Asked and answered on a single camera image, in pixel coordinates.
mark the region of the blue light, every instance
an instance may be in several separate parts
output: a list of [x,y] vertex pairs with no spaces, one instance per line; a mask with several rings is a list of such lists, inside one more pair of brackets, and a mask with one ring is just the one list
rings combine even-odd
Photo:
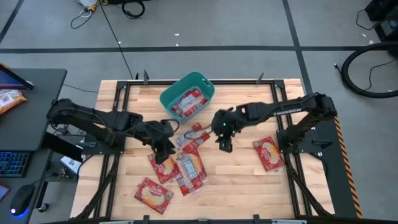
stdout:
[[24,213],[20,214],[20,215],[13,215],[14,218],[25,218],[25,216],[28,214],[29,212],[29,207],[26,208],[26,210],[24,211]]

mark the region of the concrete floor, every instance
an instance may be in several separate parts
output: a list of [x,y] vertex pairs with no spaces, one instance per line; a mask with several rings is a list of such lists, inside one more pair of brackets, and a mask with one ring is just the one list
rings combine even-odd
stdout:
[[[284,1],[297,31],[294,46]],[[222,45],[364,46],[379,42],[373,30],[355,25],[356,13],[370,0],[152,0],[142,18],[130,20],[116,6],[104,7],[122,47],[180,47]],[[0,30],[18,0],[0,2]],[[65,83],[97,90],[101,80],[129,79],[119,52],[2,54],[4,49],[67,49],[117,47],[101,9],[82,28],[71,30],[70,20],[81,11],[75,1],[24,0],[3,40],[0,62],[15,68],[65,68]],[[359,22],[371,26],[366,14]],[[314,91],[333,98],[339,112],[351,170],[364,218],[398,220],[398,171],[395,169],[396,98],[373,100],[346,90],[333,68],[349,51],[304,51],[303,60]],[[146,69],[153,78],[181,78],[198,71],[208,78],[301,78],[294,49],[285,51],[126,52],[133,72]],[[385,52],[370,52],[355,61],[350,72],[366,87],[369,69],[388,62]],[[398,63],[377,68],[375,91],[396,90]],[[94,106],[96,95],[64,87],[61,98]],[[76,184],[49,185],[47,213],[35,212],[31,223],[66,220]]]

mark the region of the wooden tabletop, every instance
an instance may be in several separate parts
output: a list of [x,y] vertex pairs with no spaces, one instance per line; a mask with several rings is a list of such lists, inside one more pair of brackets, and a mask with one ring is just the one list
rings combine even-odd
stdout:
[[[111,111],[116,82],[101,82],[97,110]],[[142,114],[145,121],[170,118],[159,101],[159,95],[167,87],[133,86],[130,90],[128,111]],[[288,99],[304,95],[299,79],[285,79],[285,87]],[[210,124],[214,113],[219,109],[257,101],[273,102],[270,85],[216,85],[211,103],[181,125],[173,140],[197,122],[202,126]],[[297,113],[292,118],[296,123],[304,116],[305,113]],[[147,158],[151,149],[138,140],[128,138],[126,150],[119,163],[112,220],[142,220],[144,215],[150,215],[152,220],[251,219],[254,214],[259,214],[260,218],[293,218],[286,171],[266,173],[257,151],[253,148],[253,141],[268,136],[272,136],[277,142],[276,130],[275,118],[255,127],[245,128],[233,138],[232,153],[219,150],[218,143],[215,143],[216,137],[211,135],[198,148],[209,182],[199,192],[186,197],[182,196],[175,181],[165,185],[165,188],[174,192],[174,197],[163,215],[133,197],[137,184],[145,177],[157,183],[159,180]],[[301,158],[308,188],[326,210],[334,213],[322,162],[308,154],[301,154]],[[81,168],[71,217],[78,215],[96,192],[102,161],[103,156],[93,156]],[[296,189],[303,214],[303,200],[297,186]],[[106,199],[107,196],[103,197],[101,215],[104,215]]]

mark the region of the plastic basket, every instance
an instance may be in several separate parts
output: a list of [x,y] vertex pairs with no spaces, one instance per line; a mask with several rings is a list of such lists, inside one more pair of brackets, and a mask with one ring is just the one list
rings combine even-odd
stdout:
[[[194,88],[200,89],[203,95],[207,98],[207,102],[198,110],[196,110],[189,117],[181,118],[179,115],[171,110],[181,97],[189,90]],[[194,117],[197,113],[203,110],[211,101],[215,92],[214,85],[201,73],[191,72],[185,75],[179,81],[175,82],[172,86],[168,87],[161,95],[160,102],[173,119],[178,120],[180,123],[187,122],[190,118]]]

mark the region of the snack package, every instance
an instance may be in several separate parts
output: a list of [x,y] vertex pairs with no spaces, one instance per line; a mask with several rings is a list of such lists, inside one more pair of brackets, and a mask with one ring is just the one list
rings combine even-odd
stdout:
[[178,186],[183,196],[194,193],[203,186],[188,156],[179,157],[176,163],[179,173],[175,177],[177,178]]
[[187,91],[171,109],[180,117],[186,118],[201,108],[207,101],[203,93],[198,88],[194,88]]
[[156,164],[155,153],[152,153],[148,156],[148,160],[152,164],[161,184],[166,183],[178,174],[178,167],[170,157],[162,164]]
[[282,156],[279,153],[278,147],[275,145],[271,137],[261,139],[253,142],[257,149],[261,162],[267,172],[278,170],[285,165]]
[[26,101],[19,90],[0,90],[0,114]]
[[178,151],[177,156],[188,156],[191,159],[195,170],[199,175],[200,181],[202,183],[208,182],[206,170],[199,156],[197,147],[204,143],[207,139],[209,139],[210,135],[205,130],[203,130],[202,126],[199,123],[194,124],[187,132],[189,131],[194,132],[188,133],[187,137],[200,138],[187,139],[184,135],[179,136],[175,141]]
[[134,197],[163,215],[169,206],[173,195],[173,192],[146,177],[142,183],[138,185],[138,189]]

